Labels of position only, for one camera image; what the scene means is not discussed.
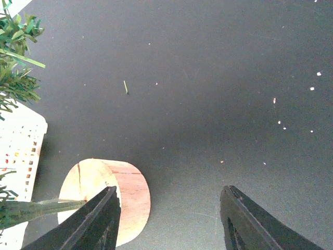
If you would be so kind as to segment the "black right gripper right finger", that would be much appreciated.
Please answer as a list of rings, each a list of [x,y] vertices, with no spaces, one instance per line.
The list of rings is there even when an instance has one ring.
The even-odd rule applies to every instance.
[[[227,249],[321,249],[233,185],[221,191],[220,216]]]

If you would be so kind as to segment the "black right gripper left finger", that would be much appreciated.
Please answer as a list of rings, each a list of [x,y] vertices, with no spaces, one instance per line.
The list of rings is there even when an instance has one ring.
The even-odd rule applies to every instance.
[[[56,228],[23,249],[115,249],[120,215],[117,187],[108,186]]]

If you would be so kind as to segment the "white perforated plastic basket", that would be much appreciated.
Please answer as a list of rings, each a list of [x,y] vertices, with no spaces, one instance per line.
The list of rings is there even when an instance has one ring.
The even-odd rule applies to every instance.
[[[24,104],[1,113],[1,187],[9,201],[30,202],[40,151],[48,124],[45,118]]]

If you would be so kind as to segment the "small green christmas tree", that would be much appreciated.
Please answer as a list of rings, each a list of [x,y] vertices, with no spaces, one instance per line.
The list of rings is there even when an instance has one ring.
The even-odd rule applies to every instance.
[[[147,224],[150,214],[150,191],[142,173],[124,161],[101,159],[98,149],[107,149],[107,136],[112,132],[115,119],[107,117],[111,99],[110,76],[112,70],[101,73],[97,57],[89,58],[83,51],[87,44],[96,43],[90,33],[84,33],[76,14],[68,14],[66,21],[74,30],[69,39],[73,52],[59,63],[59,70],[52,76],[49,88],[55,98],[55,111],[60,116],[55,122],[64,122],[69,128],[56,131],[57,141],[64,142],[61,157],[69,156],[72,167],[56,166],[61,181],[53,201],[42,202],[42,207],[57,207],[57,222],[65,229],[84,218],[99,204],[102,190],[110,191],[105,214],[99,214],[95,224],[104,229],[103,242],[120,246],[135,239]]]

